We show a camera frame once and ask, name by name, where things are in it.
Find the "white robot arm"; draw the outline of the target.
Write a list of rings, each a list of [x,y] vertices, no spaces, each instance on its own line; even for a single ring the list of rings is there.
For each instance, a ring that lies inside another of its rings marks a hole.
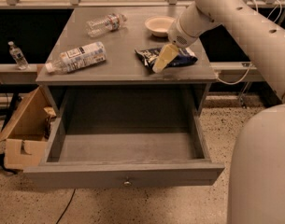
[[[281,101],[253,116],[236,138],[227,224],[285,224],[285,29],[247,0],[193,0],[171,25],[153,71],[161,72],[180,48],[220,24]]]

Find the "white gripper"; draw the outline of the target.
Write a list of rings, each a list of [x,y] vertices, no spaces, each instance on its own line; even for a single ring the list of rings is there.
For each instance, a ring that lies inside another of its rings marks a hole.
[[[178,56],[178,48],[187,48],[193,44],[198,37],[188,35],[180,25],[179,19],[175,19],[169,27],[168,40],[172,43],[166,44],[160,51],[152,70],[155,73],[162,72],[166,66]]]

